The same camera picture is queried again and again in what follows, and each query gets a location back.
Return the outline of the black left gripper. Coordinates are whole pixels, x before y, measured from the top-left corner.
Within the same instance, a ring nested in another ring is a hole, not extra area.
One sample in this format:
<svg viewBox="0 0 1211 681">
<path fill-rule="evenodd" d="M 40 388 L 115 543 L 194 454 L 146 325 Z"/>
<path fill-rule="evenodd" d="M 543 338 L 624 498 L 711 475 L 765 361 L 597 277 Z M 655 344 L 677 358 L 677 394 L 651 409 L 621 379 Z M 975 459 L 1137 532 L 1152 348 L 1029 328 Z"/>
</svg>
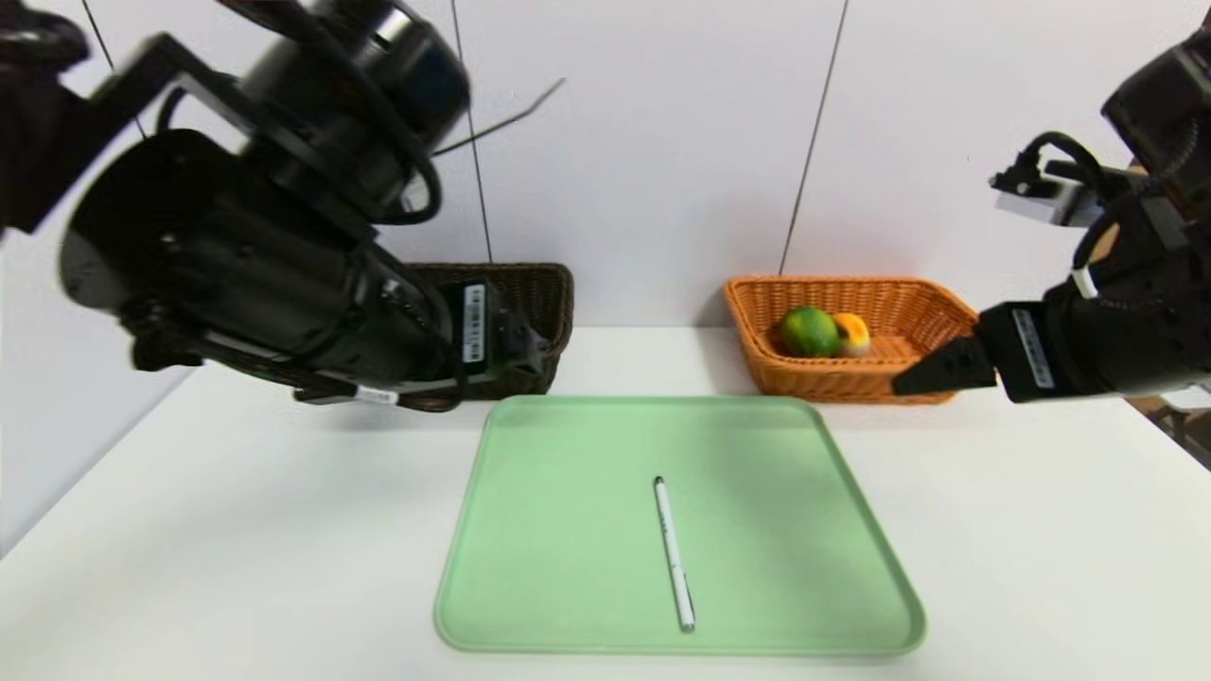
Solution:
<svg viewBox="0 0 1211 681">
<path fill-rule="evenodd" d="M 457 357 L 470 379 L 498 379 L 501 371 L 540 374 L 549 340 L 536 333 L 522 313 L 499 310 L 497 286 L 483 276 L 442 280 L 427 276 L 444 302 L 449 340 L 438 345 L 425 379 L 453 379 L 450 357 Z"/>
</svg>

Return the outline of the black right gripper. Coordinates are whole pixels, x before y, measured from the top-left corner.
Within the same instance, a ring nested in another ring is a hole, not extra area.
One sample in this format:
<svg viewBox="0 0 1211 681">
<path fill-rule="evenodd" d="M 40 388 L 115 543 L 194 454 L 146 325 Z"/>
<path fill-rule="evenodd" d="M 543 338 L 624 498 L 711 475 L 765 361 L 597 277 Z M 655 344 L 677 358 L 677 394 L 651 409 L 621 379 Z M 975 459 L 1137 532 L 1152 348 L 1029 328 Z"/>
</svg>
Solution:
<svg viewBox="0 0 1211 681">
<path fill-rule="evenodd" d="M 1205 379 L 1205 284 L 1130 277 L 1081 297 L 1074 284 L 1041 301 L 981 313 L 968 334 L 891 379 L 897 396 L 998 387 L 1015 404 L 1166 393 Z"/>
</svg>

